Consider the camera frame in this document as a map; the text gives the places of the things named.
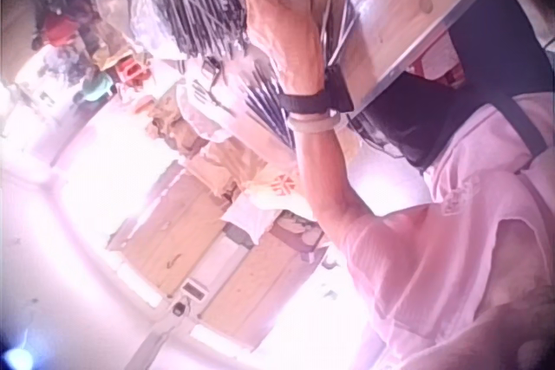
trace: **red object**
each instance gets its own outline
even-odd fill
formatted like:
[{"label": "red object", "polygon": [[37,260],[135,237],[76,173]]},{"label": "red object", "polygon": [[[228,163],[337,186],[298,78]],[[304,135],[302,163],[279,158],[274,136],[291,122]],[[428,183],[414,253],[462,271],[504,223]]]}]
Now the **red object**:
[{"label": "red object", "polygon": [[44,38],[54,47],[72,43],[77,35],[79,23],[65,15],[48,13],[44,18]]},{"label": "red object", "polygon": [[131,87],[140,86],[150,77],[150,69],[134,60],[133,57],[117,63],[115,71],[118,73],[120,81]]}]

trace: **bright light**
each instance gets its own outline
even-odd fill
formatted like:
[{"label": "bright light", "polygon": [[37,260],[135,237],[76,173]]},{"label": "bright light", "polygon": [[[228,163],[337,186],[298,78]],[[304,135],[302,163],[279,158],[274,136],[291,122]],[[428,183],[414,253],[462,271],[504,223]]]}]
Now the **bright light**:
[{"label": "bright light", "polygon": [[127,264],[122,264],[116,275],[140,298],[152,308],[157,308],[162,302],[162,295]]},{"label": "bright light", "polygon": [[220,334],[216,334],[211,329],[208,329],[201,324],[195,325],[193,331],[191,331],[191,336],[195,340],[203,342],[208,347],[211,347],[217,352],[233,359],[238,358],[243,354],[248,354],[248,350],[245,348],[242,348]]},{"label": "bright light", "polygon": [[23,348],[12,348],[3,355],[12,370],[33,370],[33,356]]}]

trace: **shirt sleeve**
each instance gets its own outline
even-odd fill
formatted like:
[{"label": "shirt sleeve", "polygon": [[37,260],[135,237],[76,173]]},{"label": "shirt sleeve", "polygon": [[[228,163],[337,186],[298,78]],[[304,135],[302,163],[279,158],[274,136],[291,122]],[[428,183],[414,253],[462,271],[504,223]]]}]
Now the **shirt sleeve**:
[{"label": "shirt sleeve", "polygon": [[346,234],[342,253],[354,283],[367,302],[387,314],[401,299],[418,264],[415,234],[427,206],[398,211],[386,217],[365,216]]}]

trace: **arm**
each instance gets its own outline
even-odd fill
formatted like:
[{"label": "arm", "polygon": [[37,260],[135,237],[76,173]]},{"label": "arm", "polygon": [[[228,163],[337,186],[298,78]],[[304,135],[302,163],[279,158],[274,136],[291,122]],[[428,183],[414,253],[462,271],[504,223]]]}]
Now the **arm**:
[{"label": "arm", "polygon": [[341,247],[349,225],[370,208],[349,183],[335,132],[295,133],[295,141],[306,198],[325,233]]},{"label": "arm", "polygon": [[[271,58],[284,91],[294,95],[320,91],[323,55],[310,12],[295,10],[290,0],[246,0],[246,4],[249,38]],[[350,186],[335,132],[295,133],[295,140],[306,198],[323,230],[340,247],[349,225],[371,211]]]}]

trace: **hand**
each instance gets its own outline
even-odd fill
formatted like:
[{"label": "hand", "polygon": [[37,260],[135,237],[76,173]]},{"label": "hand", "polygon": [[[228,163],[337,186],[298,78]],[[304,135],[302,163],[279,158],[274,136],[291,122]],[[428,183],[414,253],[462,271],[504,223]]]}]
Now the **hand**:
[{"label": "hand", "polygon": [[291,95],[323,89],[323,55],[318,28],[308,10],[291,0],[246,0],[247,35],[276,66],[282,88]]}]

